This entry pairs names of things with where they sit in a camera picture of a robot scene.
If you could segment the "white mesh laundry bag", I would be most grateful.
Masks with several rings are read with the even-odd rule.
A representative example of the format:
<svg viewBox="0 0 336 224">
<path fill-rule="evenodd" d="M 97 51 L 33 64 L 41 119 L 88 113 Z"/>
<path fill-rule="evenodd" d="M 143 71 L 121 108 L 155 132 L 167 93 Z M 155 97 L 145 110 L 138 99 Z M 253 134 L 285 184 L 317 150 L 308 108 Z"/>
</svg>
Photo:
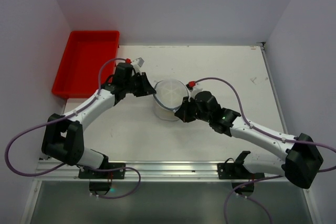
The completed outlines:
<svg viewBox="0 0 336 224">
<path fill-rule="evenodd" d="M 154 114 L 163 121 L 178 121 L 175 112 L 181 107 L 183 98 L 189 97 L 186 85 L 176 79 L 164 79 L 157 82 L 154 89 Z"/>
</svg>

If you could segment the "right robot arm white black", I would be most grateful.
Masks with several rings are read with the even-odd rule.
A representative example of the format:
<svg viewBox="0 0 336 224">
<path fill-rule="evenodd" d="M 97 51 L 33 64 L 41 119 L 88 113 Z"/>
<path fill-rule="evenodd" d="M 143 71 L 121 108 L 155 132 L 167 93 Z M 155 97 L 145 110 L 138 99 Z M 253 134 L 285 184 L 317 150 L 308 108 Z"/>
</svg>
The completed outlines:
<svg viewBox="0 0 336 224">
<path fill-rule="evenodd" d="M 248 141 L 267 150 L 265 155 L 246 152 L 238 164 L 248 172 L 274 174 L 287 178 L 292 184 L 310 188 L 323 158 L 312 138 L 284 134 L 246 120 L 242 114 L 223 108 L 209 91 L 193 98 L 184 97 L 175 116 L 184 123 L 201 120 L 219 134 Z"/>
</svg>

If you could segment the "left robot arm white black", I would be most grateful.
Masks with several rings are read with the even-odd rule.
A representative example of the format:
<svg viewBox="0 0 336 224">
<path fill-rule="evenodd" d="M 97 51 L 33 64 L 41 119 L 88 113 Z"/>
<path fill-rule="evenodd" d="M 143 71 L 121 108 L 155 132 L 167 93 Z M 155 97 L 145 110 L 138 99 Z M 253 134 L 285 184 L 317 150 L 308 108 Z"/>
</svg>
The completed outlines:
<svg viewBox="0 0 336 224">
<path fill-rule="evenodd" d="M 116 65 L 114 74 L 84 103 L 63 115 L 49 117 L 42 143 L 42 152 L 70 166 L 104 169 L 108 157 L 85 147 L 83 133 L 102 113 L 117 105 L 127 94 L 143 97 L 156 93 L 146 73 L 141 71 L 144 61 L 126 59 Z"/>
</svg>

